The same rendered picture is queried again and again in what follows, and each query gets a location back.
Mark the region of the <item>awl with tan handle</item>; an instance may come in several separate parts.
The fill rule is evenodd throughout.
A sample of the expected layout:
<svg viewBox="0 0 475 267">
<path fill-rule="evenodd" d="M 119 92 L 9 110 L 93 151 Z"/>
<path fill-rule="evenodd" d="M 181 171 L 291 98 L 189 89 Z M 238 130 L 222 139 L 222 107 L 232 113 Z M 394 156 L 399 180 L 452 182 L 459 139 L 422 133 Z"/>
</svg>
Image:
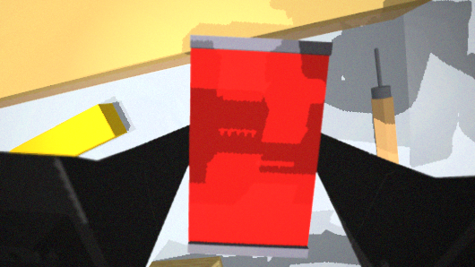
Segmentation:
<svg viewBox="0 0 475 267">
<path fill-rule="evenodd" d="M 393 96 L 390 86 L 383 86 L 380 55 L 375 48 L 378 86 L 371 88 L 371 105 L 378 156 L 399 163 Z"/>
</svg>

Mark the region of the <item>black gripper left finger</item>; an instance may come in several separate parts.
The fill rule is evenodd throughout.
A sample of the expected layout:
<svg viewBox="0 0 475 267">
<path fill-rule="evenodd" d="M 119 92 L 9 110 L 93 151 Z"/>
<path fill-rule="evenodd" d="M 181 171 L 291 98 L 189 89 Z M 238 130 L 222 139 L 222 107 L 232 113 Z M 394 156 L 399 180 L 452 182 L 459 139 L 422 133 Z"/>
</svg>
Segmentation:
<svg viewBox="0 0 475 267">
<path fill-rule="evenodd" d="M 189 166 L 189 125 L 101 159 L 0 151 L 0 210 L 70 217 L 96 267 L 146 267 Z"/>
</svg>

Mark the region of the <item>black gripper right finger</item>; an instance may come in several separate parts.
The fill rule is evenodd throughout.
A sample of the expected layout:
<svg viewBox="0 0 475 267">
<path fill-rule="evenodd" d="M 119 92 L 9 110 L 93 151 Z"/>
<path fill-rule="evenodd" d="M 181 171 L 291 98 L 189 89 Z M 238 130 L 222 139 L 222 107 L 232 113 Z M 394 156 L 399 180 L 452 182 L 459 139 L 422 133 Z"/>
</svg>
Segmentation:
<svg viewBox="0 0 475 267">
<path fill-rule="evenodd" d="M 447 267 L 475 237 L 475 176 L 433 177 L 324 133 L 316 174 L 361 267 Z"/>
</svg>

